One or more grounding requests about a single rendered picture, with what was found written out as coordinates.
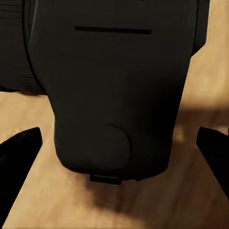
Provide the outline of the digital camera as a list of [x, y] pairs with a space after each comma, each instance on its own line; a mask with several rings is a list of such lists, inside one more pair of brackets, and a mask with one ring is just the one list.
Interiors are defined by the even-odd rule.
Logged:
[[90, 181], [166, 171], [210, 0], [0, 0], [0, 92], [47, 95], [56, 155]]

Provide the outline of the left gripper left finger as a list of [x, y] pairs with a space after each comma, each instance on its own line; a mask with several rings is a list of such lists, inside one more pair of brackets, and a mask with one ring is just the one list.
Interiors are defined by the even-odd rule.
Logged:
[[39, 127], [19, 132], [0, 144], [0, 229], [41, 146]]

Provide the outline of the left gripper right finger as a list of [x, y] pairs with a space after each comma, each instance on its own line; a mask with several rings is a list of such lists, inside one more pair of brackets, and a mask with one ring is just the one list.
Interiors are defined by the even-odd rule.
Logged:
[[200, 127], [197, 145], [229, 199], [229, 136]]

